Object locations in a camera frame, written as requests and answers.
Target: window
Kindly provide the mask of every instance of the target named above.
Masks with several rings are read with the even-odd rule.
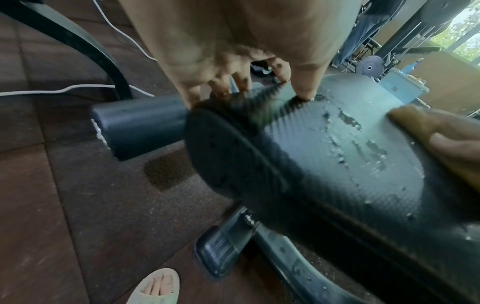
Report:
[[[474,65],[480,64],[480,0],[473,2],[441,34],[431,39]]]

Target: wall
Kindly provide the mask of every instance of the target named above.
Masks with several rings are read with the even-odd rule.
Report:
[[[425,0],[407,0],[400,14],[388,23],[375,37],[386,42],[422,5]],[[480,109],[480,69],[447,52],[432,53],[426,56],[409,55],[398,66],[404,67],[425,57],[413,75],[427,80],[430,93],[423,95],[434,108],[467,115]]]

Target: gym floor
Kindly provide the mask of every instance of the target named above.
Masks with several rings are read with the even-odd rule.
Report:
[[[103,43],[132,85],[155,95],[176,91],[91,0],[47,3]],[[102,3],[142,44],[118,2]],[[84,55],[0,15],[0,91],[108,83]],[[180,304],[294,303],[254,245],[226,279],[206,276],[193,255],[195,240],[236,204],[202,182],[182,142],[125,163],[111,157],[88,108],[113,100],[111,89],[98,88],[0,98],[0,302],[126,303],[145,276],[171,267],[181,276]],[[328,278],[379,302],[301,250]]]

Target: textured vinyl surface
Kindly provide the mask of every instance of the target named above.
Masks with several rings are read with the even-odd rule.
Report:
[[[386,118],[402,103],[354,74],[294,96],[279,84],[195,108],[202,178],[387,303],[479,303],[479,194]]]

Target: weight bench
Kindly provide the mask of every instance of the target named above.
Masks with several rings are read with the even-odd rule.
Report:
[[[196,244],[216,279],[253,240],[304,302],[363,303],[290,238],[387,304],[480,303],[479,194],[388,120],[401,105],[366,76],[333,74],[309,102],[282,83],[190,113],[167,96],[96,105],[92,117],[121,160],[184,137],[204,181],[244,204]]]

